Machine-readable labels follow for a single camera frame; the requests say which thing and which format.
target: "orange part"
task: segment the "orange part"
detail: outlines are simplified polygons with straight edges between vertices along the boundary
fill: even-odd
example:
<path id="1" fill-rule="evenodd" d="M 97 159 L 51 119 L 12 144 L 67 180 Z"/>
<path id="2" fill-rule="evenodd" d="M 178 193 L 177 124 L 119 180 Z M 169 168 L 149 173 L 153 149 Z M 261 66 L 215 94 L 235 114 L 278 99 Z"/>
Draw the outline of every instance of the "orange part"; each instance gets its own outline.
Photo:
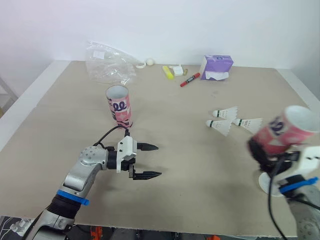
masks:
<path id="1" fill-rule="evenodd" d="M 211 237 L 207 237 L 206 240 L 220 240 L 220 237 L 213 235 Z"/>
<path id="2" fill-rule="evenodd" d="M 103 229 L 101 226 L 92 226 L 90 228 L 92 240 L 101 240 Z"/>

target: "paper cup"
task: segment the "paper cup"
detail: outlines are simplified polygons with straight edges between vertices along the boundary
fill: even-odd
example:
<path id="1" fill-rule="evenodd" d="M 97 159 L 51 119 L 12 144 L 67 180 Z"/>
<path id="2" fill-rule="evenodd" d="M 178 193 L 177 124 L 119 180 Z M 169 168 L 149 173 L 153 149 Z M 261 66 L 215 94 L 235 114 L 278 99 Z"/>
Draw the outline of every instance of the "paper cup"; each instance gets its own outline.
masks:
<path id="1" fill-rule="evenodd" d="M 288 106 L 252 138 L 268 155 L 284 153 L 292 144 L 300 144 L 320 131 L 315 113 L 303 106 Z"/>
<path id="2" fill-rule="evenodd" d="M 110 111 L 117 125 L 131 127 L 131 106 L 129 101 L 129 90 L 122 85 L 114 85 L 105 91 Z"/>

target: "white shuttlecock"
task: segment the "white shuttlecock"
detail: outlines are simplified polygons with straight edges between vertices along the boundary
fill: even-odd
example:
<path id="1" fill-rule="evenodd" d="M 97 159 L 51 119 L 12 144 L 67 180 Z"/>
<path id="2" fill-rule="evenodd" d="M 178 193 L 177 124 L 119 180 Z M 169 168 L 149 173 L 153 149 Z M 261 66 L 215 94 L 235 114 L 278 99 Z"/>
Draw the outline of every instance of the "white shuttlecock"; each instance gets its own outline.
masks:
<path id="1" fill-rule="evenodd" d="M 232 121 L 235 125 L 241 126 L 248 131 L 250 131 L 252 134 L 255 134 L 259 131 L 262 118 L 254 118 L 254 119 L 240 119 L 237 118 Z"/>
<path id="2" fill-rule="evenodd" d="M 228 136 L 230 127 L 231 127 L 231 122 L 230 120 L 220 120 L 220 121 L 214 121 L 214 120 L 208 120 L 205 122 L 205 124 L 209 128 L 213 128 L 225 137 Z"/>
<path id="3" fill-rule="evenodd" d="M 223 118 L 228 120 L 235 120 L 237 118 L 238 107 L 233 106 L 223 110 L 214 110 L 212 115 L 217 118 Z"/>

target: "wooden table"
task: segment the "wooden table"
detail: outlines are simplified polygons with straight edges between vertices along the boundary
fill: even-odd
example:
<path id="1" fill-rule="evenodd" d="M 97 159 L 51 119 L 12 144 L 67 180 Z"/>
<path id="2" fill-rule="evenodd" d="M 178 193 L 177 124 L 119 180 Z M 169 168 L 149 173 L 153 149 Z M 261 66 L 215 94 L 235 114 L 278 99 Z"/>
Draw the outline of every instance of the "wooden table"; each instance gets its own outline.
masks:
<path id="1" fill-rule="evenodd" d="M 191 76 L 199 66 L 186 66 Z M 137 171 L 162 175 L 145 181 L 127 172 L 98 173 L 76 222 L 160 231 L 278 236 L 257 186 L 258 164 L 233 125 L 228 137 L 208 128 L 209 112 L 238 106 L 244 119 L 267 123 L 289 105 L 306 104 L 275 69 L 233 67 L 224 81 L 189 76 L 168 80 L 161 65 L 137 69 L 128 84 L 131 136 L 157 145 L 138 152 Z M 34 218 L 50 202 L 81 150 L 114 126 L 105 97 L 108 85 L 89 80 L 84 62 L 71 62 L 0 152 L 0 214 Z M 103 142 L 115 145 L 119 130 Z M 319 136 L 309 143 L 318 145 Z M 283 197 L 273 199 L 287 236 L 296 224 Z"/>

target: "plastic bag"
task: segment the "plastic bag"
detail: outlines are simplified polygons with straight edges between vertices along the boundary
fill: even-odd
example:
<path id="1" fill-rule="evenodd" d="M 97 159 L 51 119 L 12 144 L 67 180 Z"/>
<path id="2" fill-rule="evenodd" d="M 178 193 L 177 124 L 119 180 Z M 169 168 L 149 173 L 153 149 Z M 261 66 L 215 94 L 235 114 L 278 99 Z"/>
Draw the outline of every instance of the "plastic bag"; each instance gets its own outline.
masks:
<path id="1" fill-rule="evenodd" d="M 85 64 L 90 80 L 125 85 L 136 78 L 133 65 L 141 62 L 115 48 L 89 41 L 85 51 Z"/>

